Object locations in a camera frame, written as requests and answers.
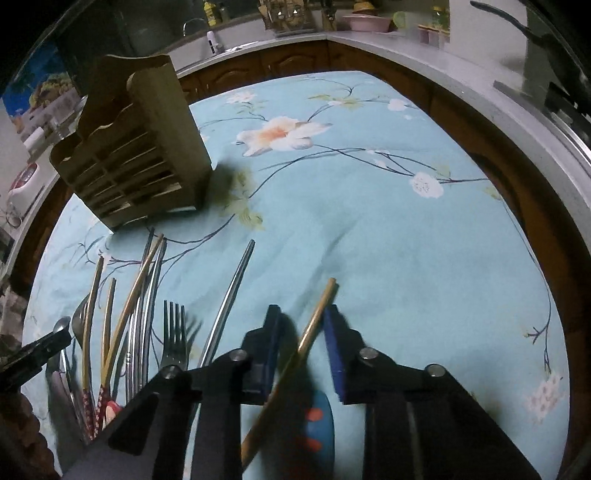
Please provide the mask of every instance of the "cabinet door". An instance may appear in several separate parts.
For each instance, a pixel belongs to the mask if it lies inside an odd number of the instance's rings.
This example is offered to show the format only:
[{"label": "cabinet door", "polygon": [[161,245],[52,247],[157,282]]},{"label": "cabinet door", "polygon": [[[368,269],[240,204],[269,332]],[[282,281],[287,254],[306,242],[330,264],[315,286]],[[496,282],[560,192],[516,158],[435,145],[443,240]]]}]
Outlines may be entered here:
[{"label": "cabinet door", "polygon": [[324,40],[269,48],[261,51],[261,61],[268,78],[325,72],[330,69],[327,43]]},{"label": "cabinet door", "polygon": [[224,60],[199,70],[199,80],[204,87],[204,96],[217,95],[234,88],[252,85],[264,80],[261,59],[258,53],[248,53]]},{"label": "cabinet door", "polygon": [[193,72],[178,79],[187,103],[196,102],[205,96],[203,86],[199,82],[199,72]]},{"label": "cabinet door", "polygon": [[429,112],[431,82],[393,61],[339,43],[329,42],[333,70],[361,70],[394,87],[421,110]]}]

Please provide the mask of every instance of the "faucet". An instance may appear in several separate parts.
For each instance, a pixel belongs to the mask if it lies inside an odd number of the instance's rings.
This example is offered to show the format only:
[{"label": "faucet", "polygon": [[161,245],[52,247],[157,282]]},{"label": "faucet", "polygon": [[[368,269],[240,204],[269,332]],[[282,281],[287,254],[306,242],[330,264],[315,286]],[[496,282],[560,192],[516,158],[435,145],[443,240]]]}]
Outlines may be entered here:
[{"label": "faucet", "polygon": [[187,21],[186,21],[186,22],[183,24],[183,37],[186,37],[186,36],[187,36],[187,25],[188,25],[189,23],[191,23],[191,22],[196,22],[196,21],[203,22],[203,23],[204,23],[204,25],[205,25],[205,27],[209,29],[209,24],[207,23],[207,21],[205,21],[203,18],[195,17],[195,18],[192,18],[192,19],[190,19],[190,20],[187,20]]}]

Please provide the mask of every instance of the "wooden utensil holder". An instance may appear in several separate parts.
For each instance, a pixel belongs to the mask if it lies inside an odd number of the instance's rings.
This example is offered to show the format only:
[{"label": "wooden utensil holder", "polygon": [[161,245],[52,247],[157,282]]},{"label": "wooden utensil holder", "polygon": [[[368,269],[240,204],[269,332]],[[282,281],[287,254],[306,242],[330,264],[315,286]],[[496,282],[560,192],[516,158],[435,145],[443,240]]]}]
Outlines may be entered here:
[{"label": "wooden utensil holder", "polygon": [[97,64],[76,132],[50,160],[110,229],[202,204],[211,161],[168,56]]}]

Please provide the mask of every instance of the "table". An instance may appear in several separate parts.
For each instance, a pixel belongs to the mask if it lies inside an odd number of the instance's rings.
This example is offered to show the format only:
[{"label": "table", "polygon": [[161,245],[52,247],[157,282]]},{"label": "table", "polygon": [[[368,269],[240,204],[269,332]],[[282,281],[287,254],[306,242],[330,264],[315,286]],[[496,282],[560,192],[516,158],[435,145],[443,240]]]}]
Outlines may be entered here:
[{"label": "table", "polygon": [[[165,299],[184,304],[193,331],[200,325],[194,366],[254,238],[218,353],[260,326],[270,303],[281,306],[297,336],[334,276],[336,303],[368,345],[409,367],[444,365],[541,476],[555,478],[569,418],[560,319],[523,231],[470,157],[410,101],[361,72],[270,80],[197,102],[191,112],[215,167],[207,206],[112,234],[74,196],[43,255],[24,343],[72,315],[99,254],[106,258],[103,278],[118,279],[119,312],[153,226],[168,238],[157,307]],[[152,339],[160,323],[157,315]],[[91,338],[95,388],[100,327],[95,322]],[[161,354],[153,344],[150,375]],[[339,404],[322,334],[305,377],[333,409],[335,478],[361,478],[363,408]],[[23,391],[62,461],[44,376]],[[243,434],[258,409],[243,408]],[[281,450],[277,430],[271,443]],[[245,479],[288,478],[277,457],[257,456]]]}]

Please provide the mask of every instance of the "metal fork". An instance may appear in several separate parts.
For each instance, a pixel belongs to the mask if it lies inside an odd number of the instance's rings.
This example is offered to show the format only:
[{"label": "metal fork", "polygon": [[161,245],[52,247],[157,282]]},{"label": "metal fork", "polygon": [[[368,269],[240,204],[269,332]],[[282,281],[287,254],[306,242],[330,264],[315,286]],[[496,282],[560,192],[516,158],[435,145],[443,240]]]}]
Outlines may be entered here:
[{"label": "metal fork", "polygon": [[186,370],[189,365],[184,305],[164,301],[164,335],[160,369],[175,365]]}]

